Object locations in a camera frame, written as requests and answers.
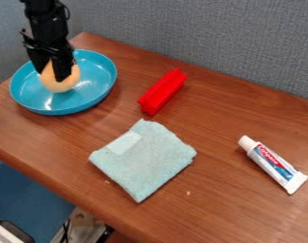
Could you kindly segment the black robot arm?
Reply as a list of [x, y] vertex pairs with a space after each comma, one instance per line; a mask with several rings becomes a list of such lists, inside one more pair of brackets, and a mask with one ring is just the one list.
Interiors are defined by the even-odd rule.
[[55, 80], [62, 83], [75, 64], [74, 47], [67, 41], [70, 10], [60, 0], [19, 1], [32, 31], [32, 36], [26, 34], [26, 29], [20, 31], [30, 60], [38, 73], [52, 62]]

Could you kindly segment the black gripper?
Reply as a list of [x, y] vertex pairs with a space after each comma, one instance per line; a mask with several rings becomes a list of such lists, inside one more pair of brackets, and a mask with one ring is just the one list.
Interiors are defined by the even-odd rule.
[[68, 16], [64, 13], [27, 13], [32, 34], [23, 29], [23, 46], [38, 73], [52, 61], [56, 82], [60, 83], [70, 75], [75, 65], [74, 48], [67, 41]]

